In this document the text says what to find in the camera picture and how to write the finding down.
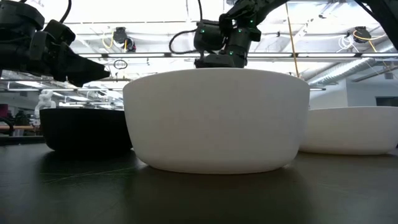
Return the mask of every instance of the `red object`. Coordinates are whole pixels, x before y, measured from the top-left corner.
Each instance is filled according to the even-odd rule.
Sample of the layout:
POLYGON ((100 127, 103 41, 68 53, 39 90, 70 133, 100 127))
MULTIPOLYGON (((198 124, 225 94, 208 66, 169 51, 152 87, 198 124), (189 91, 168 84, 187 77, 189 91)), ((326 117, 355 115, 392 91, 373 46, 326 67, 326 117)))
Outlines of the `red object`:
POLYGON ((6 118, 8 113, 8 105, 0 104, 0 118, 6 118))

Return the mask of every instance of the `fluorescent light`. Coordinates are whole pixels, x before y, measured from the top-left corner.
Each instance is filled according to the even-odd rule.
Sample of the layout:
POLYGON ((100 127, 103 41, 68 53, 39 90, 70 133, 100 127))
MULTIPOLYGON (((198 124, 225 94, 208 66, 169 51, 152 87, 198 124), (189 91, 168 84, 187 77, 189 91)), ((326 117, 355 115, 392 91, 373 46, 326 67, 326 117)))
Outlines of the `fluorescent light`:
POLYGON ((85 58, 101 58, 101 54, 80 54, 80 56, 85 58))
POLYGON ((43 87, 43 85, 41 85, 40 83, 33 82, 33 81, 18 81, 16 83, 21 84, 21 85, 27 85, 27 86, 31 86, 31 87, 36 87, 36 88, 42 88, 43 87))
POLYGON ((105 91, 108 89, 90 89, 90 88, 84 88, 84 89, 77 89, 77 91, 105 91))
POLYGON ((75 91, 75 89, 43 89, 48 91, 75 91))
POLYGON ((110 104, 109 102, 91 102, 90 104, 92 105, 106 105, 106 104, 110 104))
POLYGON ((257 54, 257 53, 248 53, 248 57, 291 57, 293 56, 291 53, 286 54, 275 54, 275 53, 265 53, 265 54, 257 54))
POLYGON ((312 88, 311 91, 325 91, 325 88, 312 88))
POLYGON ((8 91, 38 91, 38 89, 8 89, 8 91))
POLYGON ((61 107, 84 107, 84 105, 76 105, 76 104, 72 105, 69 103, 62 103, 62 102, 60 102, 60 106, 61 107))
POLYGON ((62 95, 62 94, 59 94, 59 93, 52 93, 52 94, 54 94, 55 96, 61 96, 61 97, 64 97, 64 95, 62 95))
POLYGON ((398 54, 394 53, 362 54, 362 57, 398 57, 398 54))
POLYGON ((141 58, 141 57, 164 57, 164 54, 109 54, 108 57, 111 58, 141 58))
POLYGON ((82 97, 82 96, 68 96, 69 98, 73 100, 78 100, 78 101, 88 101, 89 99, 82 97))
POLYGON ((106 108, 106 109, 112 109, 113 108, 111 105, 100 105, 100 107, 106 108))
POLYGON ((200 54, 172 54, 172 57, 200 57, 200 54))
POLYGON ((332 53, 332 54, 317 54, 317 53, 312 53, 312 54, 304 54, 304 53, 299 53, 298 57, 354 57, 355 54, 346 54, 346 53, 332 53))

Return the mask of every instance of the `white bowl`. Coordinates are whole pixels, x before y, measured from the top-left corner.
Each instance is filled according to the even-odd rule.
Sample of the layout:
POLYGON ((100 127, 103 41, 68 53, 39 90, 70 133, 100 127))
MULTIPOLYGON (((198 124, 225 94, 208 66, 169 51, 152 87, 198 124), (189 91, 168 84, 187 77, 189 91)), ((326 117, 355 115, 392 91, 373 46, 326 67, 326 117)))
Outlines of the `white bowl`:
POLYGON ((310 88, 261 70, 201 68, 140 78, 123 89, 137 156, 175 172, 274 170, 297 154, 310 88))
POLYGON ((310 110, 300 151, 385 154, 398 144, 398 108, 350 107, 310 110))

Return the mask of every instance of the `yellow cable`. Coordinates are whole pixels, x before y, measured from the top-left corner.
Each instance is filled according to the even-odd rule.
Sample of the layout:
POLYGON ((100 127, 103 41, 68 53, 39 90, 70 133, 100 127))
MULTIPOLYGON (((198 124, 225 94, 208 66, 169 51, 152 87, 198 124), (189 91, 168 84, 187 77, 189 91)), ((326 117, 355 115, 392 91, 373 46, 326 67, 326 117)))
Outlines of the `yellow cable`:
POLYGON ((108 46, 105 44, 105 34, 104 37, 102 38, 102 44, 104 45, 104 47, 106 47, 107 49, 110 49, 113 46, 113 31, 112 31, 112 40, 111 40, 111 45, 108 46))
POLYGON ((291 25, 291 23, 290 23, 290 17, 289 17, 289 8, 287 7, 287 3, 286 3, 285 5, 286 5, 286 13, 287 13, 287 22, 289 23, 290 41, 292 42, 292 50, 293 50, 294 65, 295 65, 295 67, 296 67, 297 78, 300 78, 300 75, 299 75, 299 67, 297 66, 296 51, 295 51, 295 49, 294 49, 292 25, 291 25))
POLYGON ((376 48, 374 47, 374 45, 373 45, 373 43, 372 43, 372 41, 371 40, 369 40, 369 44, 371 44, 371 46, 372 46, 372 48, 373 48, 373 50, 377 53, 377 50, 376 50, 376 48))
POLYGON ((380 37, 376 37, 376 38, 369 39, 369 38, 358 37, 357 35, 355 35, 355 33, 357 33, 357 31, 354 31, 354 32, 353 32, 354 37, 356 37, 356 38, 358 38, 358 39, 361 39, 361 40, 377 40, 377 39, 380 39, 380 38, 382 38, 382 37, 385 36, 385 34, 384 34, 384 35, 382 35, 382 36, 380 36, 380 37))
MULTIPOLYGON (((369 44, 371 44, 373 50, 377 53, 376 48, 374 47, 373 43, 372 43, 370 40, 369 40, 369 44)), ((390 67, 388 67, 388 65, 387 65, 384 61, 383 61, 383 64, 386 66, 386 68, 388 68, 389 70, 391 70, 390 67)))

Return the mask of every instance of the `dark table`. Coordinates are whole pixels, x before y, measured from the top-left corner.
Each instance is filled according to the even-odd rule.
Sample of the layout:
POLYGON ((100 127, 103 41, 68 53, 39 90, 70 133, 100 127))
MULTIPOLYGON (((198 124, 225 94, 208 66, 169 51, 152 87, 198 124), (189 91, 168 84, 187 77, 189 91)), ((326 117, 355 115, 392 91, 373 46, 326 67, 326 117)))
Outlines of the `dark table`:
POLYGON ((0 147, 0 223, 398 223, 398 156, 299 153, 262 174, 193 175, 134 151, 96 159, 0 147))

